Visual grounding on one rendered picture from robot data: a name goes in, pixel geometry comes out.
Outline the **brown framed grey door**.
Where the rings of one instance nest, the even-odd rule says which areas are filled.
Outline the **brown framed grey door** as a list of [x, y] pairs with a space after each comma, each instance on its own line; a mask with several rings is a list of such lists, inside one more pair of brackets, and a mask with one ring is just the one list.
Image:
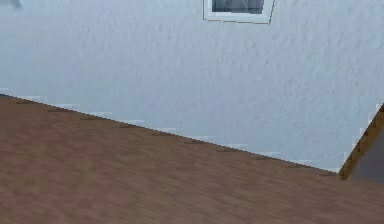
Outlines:
[[339, 178], [358, 178], [384, 184], [384, 103], [369, 122], [343, 166]]

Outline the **white framed wall picture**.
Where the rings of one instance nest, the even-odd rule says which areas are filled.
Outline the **white framed wall picture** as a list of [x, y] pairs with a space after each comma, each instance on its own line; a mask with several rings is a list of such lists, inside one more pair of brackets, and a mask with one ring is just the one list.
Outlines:
[[276, 0], [202, 0], [203, 19], [270, 24]]

